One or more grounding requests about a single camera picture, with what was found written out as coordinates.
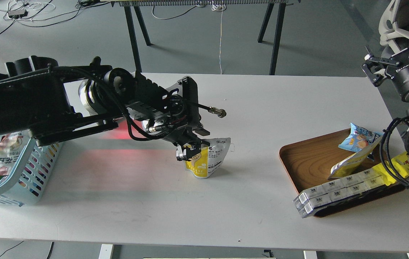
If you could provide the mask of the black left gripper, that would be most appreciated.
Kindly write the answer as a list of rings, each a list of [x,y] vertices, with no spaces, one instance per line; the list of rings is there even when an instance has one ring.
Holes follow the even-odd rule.
[[[226,116],[224,109],[198,103],[197,83],[189,76],[163,88],[139,72],[119,71],[118,94],[131,120],[143,123],[145,137],[173,143],[178,161],[190,161],[199,149],[211,145],[200,139],[209,135],[201,124],[200,108],[220,118]]]

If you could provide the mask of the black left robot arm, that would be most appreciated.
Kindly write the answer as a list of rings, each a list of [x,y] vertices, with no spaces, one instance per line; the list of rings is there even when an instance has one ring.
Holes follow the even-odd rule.
[[[6,64],[0,73],[0,135],[28,130],[38,146],[118,128],[126,119],[136,141],[163,139],[176,146],[178,161],[190,161],[205,146],[199,109],[220,118],[224,109],[201,105],[198,87],[184,77],[164,89],[140,72],[102,65],[59,66],[30,56]]]

